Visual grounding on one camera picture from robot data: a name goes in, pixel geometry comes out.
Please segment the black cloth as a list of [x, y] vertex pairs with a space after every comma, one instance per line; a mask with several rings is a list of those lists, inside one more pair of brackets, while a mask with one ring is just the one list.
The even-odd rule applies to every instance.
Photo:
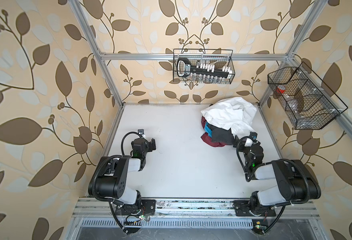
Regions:
[[226, 145], [233, 145], [235, 143], [235, 138], [231, 133], [231, 130], [225, 130], [222, 128], [215, 127], [210, 125], [212, 130], [212, 141], [213, 142], [220, 142], [225, 143]]

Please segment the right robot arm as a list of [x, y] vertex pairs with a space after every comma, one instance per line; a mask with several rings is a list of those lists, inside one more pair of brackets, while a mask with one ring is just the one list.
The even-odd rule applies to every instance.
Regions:
[[237, 142], [236, 154], [246, 182], [275, 180], [276, 185], [254, 191], [249, 200], [233, 203], [238, 216], [261, 216], [273, 207], [305, 204], [321, 197], [321, 189], [300, 160], [279, 159], [263, 162], [263, 148], [257, 140], [244, 137]]

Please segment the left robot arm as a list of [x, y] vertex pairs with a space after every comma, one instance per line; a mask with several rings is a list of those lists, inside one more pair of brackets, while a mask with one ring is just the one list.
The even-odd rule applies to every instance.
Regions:
[[128, 187], [128, 173], [140, 172], [146, 165], [147, 154], [156, 150], [156, 140], [137, 138], [127, 155], [102, 157], [91, 178], [88, 194], [102, 202], [109, 202], [135, 213], [143, 209], [141, 193]]

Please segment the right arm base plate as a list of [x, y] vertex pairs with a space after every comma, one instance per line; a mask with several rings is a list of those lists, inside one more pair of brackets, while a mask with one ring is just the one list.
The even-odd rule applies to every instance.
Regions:
[[259, 203], [250, 203], [249, 200], [233, 201], [233, 208], [237, 217], [275, 217], [272, 206], [263, 206]]

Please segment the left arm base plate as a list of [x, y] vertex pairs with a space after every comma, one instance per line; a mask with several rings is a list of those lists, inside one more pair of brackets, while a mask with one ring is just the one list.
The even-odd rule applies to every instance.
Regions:
[[156, 211], [157, 201], [154, 199], [137, 200], [134, 205], [117, 206], [115, 212], [121, 216], [153, 216]]

